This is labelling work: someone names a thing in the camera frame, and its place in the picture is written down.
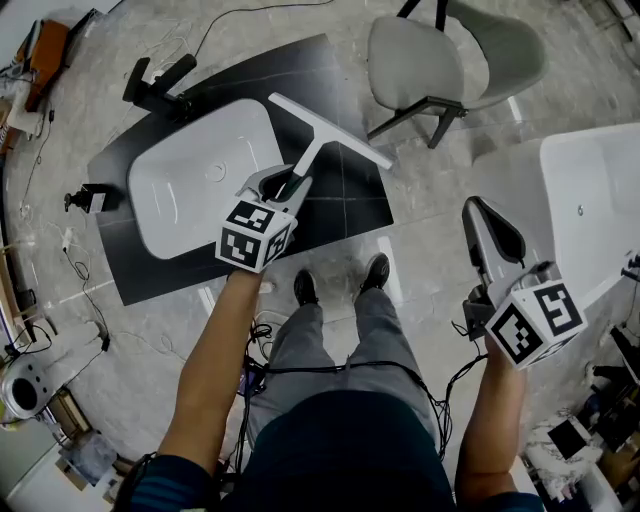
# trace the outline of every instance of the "gray pants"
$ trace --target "gray pants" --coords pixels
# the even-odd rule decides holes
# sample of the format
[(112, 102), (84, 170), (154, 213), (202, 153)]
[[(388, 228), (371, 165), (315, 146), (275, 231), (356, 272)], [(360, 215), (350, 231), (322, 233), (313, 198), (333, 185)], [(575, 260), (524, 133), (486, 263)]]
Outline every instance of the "gray pants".
[[(247, 430), (251, 448), (269, 422), (313, 395), (338, 389), (378, 391), (395, 396), (413, 409), (427, 431), (434, 436), (432, 409), (427, 395), (402, 368), (348, 367), (349, 363), (393, 361), (420, 375), (389, 297), (382, 290), (371, 288), (358, 297), (355, 309), (360, 344), (347, 360), (347, 369), (339, 373), (267, 374), (267, 389), (251, 399)], [(271, 367), (334, 366), (335, 362), (322, 346), (322, 323), (320, 306), (306, 304), (299, 308), (276, 336), (269, 357)]]

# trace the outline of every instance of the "gray chair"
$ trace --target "gray chair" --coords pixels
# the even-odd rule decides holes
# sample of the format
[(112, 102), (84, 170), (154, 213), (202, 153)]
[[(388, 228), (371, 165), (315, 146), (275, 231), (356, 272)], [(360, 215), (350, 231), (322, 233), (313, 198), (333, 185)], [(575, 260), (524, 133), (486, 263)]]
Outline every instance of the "gray chair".
[[(456, 117), (490, 107), (527, 89), (548, 68), (544, 43), (526, 23), (496, 16), (459, 0), (439, 0), (436, 27), (407, 19), (420, 0), (409, 0), (397, 17), (377, 19), (369, 34), (369, 83), (375, 100), (395, 111), (369, 139), (418, 114), (439, 117), (429, 141), (435, 148)], [(444, 34), (446, 16), (475, 38), (489, 67), (489, 84), (476, 100), (462, 102), (460, 55)]]

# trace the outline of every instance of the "tiled floor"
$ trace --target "tiled floor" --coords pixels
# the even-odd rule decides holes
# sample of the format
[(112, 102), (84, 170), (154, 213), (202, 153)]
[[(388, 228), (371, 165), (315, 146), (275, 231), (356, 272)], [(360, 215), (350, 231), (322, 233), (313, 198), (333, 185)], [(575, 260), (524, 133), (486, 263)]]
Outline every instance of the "tiled floor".
[[(86, 180), (88, 161), (144, 115), (121, 101), (128, 73), (138, 58), (150, 56), (150, 70), (157, 69), (187, 50), (194, 51), (208, 23), (221, 12), (240, 4), (256, 7), (272, 2), (124, 1), (80, 39), (70, 69), (54, 89), (51, 101), (56, 119), (22, 215), (20, 200), (42, 139), (22, 138), (9, 157), (5, 183), (9, 230), (12, 241), (22, 242), (19, 273), (24, 285), (36, 292), (40, 312), (58, 330), (94, 319), (83, 297), (67, 300), (78, 294), (81, 285), (59, 250), (61, 231), (67, 226), (75, 227), (76, 242), (90, 254), (89, 287), (107, 283), (92, 296), (113, 333), (112, 349), (83, 372), (72, 390), (91, 423), (125, 456), (135, 458), (157, 448), (173, 412), (183, 360), (207, 319), (198, 288), (209, 286), (217, 295), (224, 280), (124, 308), (115, 287), (108, 284), (111, 274), (94, 219), (84, 219), (77, 211), (65, 214), (62, 198)], [(426, 116), (376, 139), (376, 145), (397, 158), (393, 169), (383, 173), (396, 224), (276, 262), (267, 272), (276, 288), (260, 302), (261, 310), (278, 313), (264, 318), (280, 322), (281, 315), (295, 307), (295, 272), (310, 268), (325, 309), (325, 345), (337, 362), (343, 361), (357, 342), (351, 298), (357, 276), (371, 255), (391, 247), (395, 273), (389, 293), (425, 381), (436, 396), (443, 394), (449, 378), (476, 350), (450, 325), (451, 319), (462, 321), (461, 300), (476, 283), (460, 221), (461, 205), (473, 192), (469, 185), (473, 159), (523, 140), (640, 118), (640, 73), (624, 55), (621, 30), (590, 14), (599, 2), (474, 3), (526, 20), (538, 30), (548, 47), (548, 75), (510, 103), (457, 120), (434, 151), (426, 148), (423, 139), (425, 130), (430, 133), (435, 124)], [(371, 128), (390, 112), (375, 104), (368, 88), (367, 34), (372, 20), (394, 14), (401, 4), (399, 0), (336, 0), (324, 7), (232, 14), (214, 26), (197, 69), (179, 88), (268, 49), (326, 32), (357, 95), (365, 127)], [(414, 17), (432, 22), (434, 5), (423, 0)], [(465, 64), (465, 97), (478, 95), (488, 76), (480, 50), (457, 22), (450, 20), (447, 27)], [(72, 256), (88, 259), (75, 247)], [(621, 283), (603, 297), (588, 312), (591, 328), (586, 335), (530, 372), (527, 425), (583, 396), (584, 365), (600, 350), (598, 339), (608, 320), (628, 314), (631, 292), (629, 283)], [(49, 356), (73, 348), (55, 347)], [(609, 343), (599, 357), (612, 354)], [(450, 475), (480, 376), (478, 367), (453, 392), (454, 434), (445, 462)], [(230, 419), (231, 442), (238, 413), (234, 409)]]

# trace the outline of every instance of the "squeegee handle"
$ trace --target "squeegee handle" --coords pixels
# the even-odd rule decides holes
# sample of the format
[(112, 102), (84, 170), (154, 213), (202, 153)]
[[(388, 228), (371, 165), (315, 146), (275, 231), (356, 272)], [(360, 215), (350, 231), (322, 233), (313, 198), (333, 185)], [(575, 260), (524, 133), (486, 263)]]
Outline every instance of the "squeegee handle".
[(313, 128), (314, 139), (293, 170), (293, 172), (298, 176), (304, 176), (307, 173), (313, 159), (316, 157), (322, 146), (328, 142), (339, 142), (343, 146), (346, 146), (368, 160), (371, 160), (383, 169), (390, 169), (393, 165), (392, 160), (384, 156), (379, 151), (373, 149), (366, 142), (362, 142), (349, 132), (346, 132), (323, 117), (320, 117), (318, 114), (311, 112), (311, 110), (299, 105), (295, 101), (282, 96), (282, 94), (274, 92), (269, 96), (269, 101), (275, 103), (279, 107), (282, 107), (287, 112), (296, 116), (298, 119), (304, 121)]

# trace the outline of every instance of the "person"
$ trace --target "person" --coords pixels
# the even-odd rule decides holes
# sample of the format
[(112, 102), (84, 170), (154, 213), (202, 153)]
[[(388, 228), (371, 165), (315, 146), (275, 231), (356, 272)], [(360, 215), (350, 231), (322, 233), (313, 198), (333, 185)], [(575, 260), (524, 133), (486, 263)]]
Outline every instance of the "person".
[[(509, 474), (518, 448), (525, 374), (486, 339), (488, 360), (462, 442), (455, 498), (434, 445), (426, 394), (394, 361), (420, 374), (391, 300), (389, 260), (375, 256), (355, 301), (360, 343), (337, 373), (268, 374), (251, 399), (253, 453), (223, 499), (213, 477), (240, 382), (261, 275), (229, 277), (178, 386), (175, 412), (155, 458), (138, 469), (116, 510), (541, 511)], [(272, 368), (333, 366), (322, 347), (322, 309), (311, 274), (298, 273), (299, 309), (278, 332)]]

